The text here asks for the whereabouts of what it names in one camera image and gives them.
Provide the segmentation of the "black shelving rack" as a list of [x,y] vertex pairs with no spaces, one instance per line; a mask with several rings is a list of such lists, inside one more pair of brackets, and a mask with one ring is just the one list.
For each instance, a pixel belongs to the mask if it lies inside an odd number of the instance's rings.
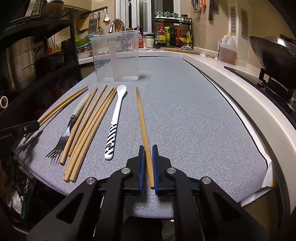
[[[42,42],[41,48],[46,50],[47,40],[67,27],[70,28],[71,34],[72,59],[70,61],[64,61],[63,51],[52,52],[19,72],[13,73],[20,66],[20,63],[15,62],[9,56],[13,53],[13,44],[21,43],[25,38],[33,39],[35,43]],[[43,19],[10,26],[1,37],[1,66],[3,67],[1,70],[1,91],[11,99],[30,95],[71,69],[78,73],[78,77],[81,79],[75,46],[74,19]]]

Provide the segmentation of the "round wooden cutting board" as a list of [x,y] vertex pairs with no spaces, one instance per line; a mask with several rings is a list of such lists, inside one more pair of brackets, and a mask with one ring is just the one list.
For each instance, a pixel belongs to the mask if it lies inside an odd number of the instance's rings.
[[200,52],[195,51],[195,50],[184,50],[184,49],[169,48],[169,47],[161,47],[160,50],[169,51],[169,52],[178,52],[178,53],[200,55]]

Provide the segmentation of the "white striped ceramic spoon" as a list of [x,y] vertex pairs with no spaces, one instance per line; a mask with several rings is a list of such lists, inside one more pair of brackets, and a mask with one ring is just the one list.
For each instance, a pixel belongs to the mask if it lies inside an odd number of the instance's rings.
[[116,90],[117,90],[117,102],[113,112],[109,132],[107,136],[106,147],[104,151],[104,158],[107,161],[113,158],[115,139],[116,139],[116,133],[117,133],[117,127],[118,127],[118,119],[119,119],[122,100],[123,100],[123,97],[125,96],[127,87],[125,85],[119,85]]

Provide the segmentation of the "brown liquid plastic jug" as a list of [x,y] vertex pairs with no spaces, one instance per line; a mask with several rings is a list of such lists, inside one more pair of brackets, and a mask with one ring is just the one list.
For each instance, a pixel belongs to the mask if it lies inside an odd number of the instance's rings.
[[237,46],[230,32],[218,41],[218,60],[235,65]]

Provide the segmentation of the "black spice rack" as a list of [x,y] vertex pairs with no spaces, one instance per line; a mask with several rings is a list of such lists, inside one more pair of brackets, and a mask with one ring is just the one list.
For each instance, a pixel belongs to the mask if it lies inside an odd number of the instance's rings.
[[181,17],[155,16],[154,42],[157,48],[183,46],[193,49],[192,19],[186,15]]

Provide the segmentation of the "chrome kitchen faucet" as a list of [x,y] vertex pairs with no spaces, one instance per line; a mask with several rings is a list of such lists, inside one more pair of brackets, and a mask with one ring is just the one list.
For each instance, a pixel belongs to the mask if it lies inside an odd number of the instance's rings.
[[125,25],[122,20],[115,19],[111,22],[109,33],[115,33],[115,32],[124,32],[125,31]]

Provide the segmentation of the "black gas stove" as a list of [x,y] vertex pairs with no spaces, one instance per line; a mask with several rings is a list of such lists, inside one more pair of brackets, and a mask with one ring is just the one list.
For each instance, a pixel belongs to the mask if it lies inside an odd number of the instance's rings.
[[242,78],[264,94],[284,114],[295,128],[295,107],[292,106],[295,103],[295,99],[292,96],[288,99],[288,92],[271,77],[266,81],[264,79],[264,76],[267,75],[265,69],[261,68],[259,77],[254,77],[231,67],[224,66],[224,68]]

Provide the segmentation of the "white handled metal fork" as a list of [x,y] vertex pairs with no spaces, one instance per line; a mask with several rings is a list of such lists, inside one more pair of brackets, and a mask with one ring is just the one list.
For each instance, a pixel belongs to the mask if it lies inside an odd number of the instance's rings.
[[69,123],[67,125],[67,128],[65,132],[62,134],[62,136],[59,138],[58,143],[56,146],[48,153],[46,154],[46,158],[56,159],[60,156],[63,149],[66,146],[66,143],[70,137],[71,130],[74,126],[74,123],[78,119],[79,114],[81,113],[82,109],[84,108],[86,102],[88,101],[89,97],[91,96],[90,92],[87,92],[87,94],[81,99],[79,104],[76,106],[75,110],[73,111]]

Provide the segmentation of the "grey table mat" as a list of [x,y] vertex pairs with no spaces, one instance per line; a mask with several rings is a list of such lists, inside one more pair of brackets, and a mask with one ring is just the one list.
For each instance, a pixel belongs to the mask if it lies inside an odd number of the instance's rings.
[[103,179],[138,155],[142,144],[137,94],[140,94],[150,145],[188,177],[210,177],[235,201],[257,192],[267,160],[247,117],[218,85],[180,57],[141,57],[140,77],[127,81],[113,159],[104,158],[114,104],[102,120],[75,183],[64,181],[65,167],[47,158],[64,132],[78,101],[44,125],[15,158],[37,179],[68,195],[88,177]]

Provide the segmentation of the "black metal wok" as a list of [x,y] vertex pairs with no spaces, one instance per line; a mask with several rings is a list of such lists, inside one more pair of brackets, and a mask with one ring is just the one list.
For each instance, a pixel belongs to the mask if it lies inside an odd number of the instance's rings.
[[295,55],[270,40],[250,36],[250,45],[269,76],[288,89],[295,89]]

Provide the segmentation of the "clear plastic container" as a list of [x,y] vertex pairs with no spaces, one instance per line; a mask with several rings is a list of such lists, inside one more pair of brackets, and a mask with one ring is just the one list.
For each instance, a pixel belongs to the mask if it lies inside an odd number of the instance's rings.
[[91,39],[99,82],[135,81],[139,78],[137,30],[116,32]]

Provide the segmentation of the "green plastic colander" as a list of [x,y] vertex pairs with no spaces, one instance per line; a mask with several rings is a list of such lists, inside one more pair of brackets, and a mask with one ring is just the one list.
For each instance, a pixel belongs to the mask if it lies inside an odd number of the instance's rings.
[[88,35],[84,38],[76,38],[75,39],[76,48],[81,48],[81,47],[87,46],[91,42],[90,39],[92,39],[94,37],[95,37],[94,35]]

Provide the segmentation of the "red dish soap bottle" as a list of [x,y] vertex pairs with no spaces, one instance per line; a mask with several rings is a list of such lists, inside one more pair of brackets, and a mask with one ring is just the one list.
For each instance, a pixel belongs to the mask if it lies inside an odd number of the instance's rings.
[[142,28],[140,26],[137,26],[138,31],[138,48],[144,48],[144,41],[143,41],[143,35],[142,35]]

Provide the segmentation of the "large steel stock pot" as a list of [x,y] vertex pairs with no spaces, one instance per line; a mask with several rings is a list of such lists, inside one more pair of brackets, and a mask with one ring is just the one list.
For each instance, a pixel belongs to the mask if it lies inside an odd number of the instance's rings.
[[20,39],[6,49],[4,70],[11,91],[22,91],[34,82],[35,62],[34,37]]

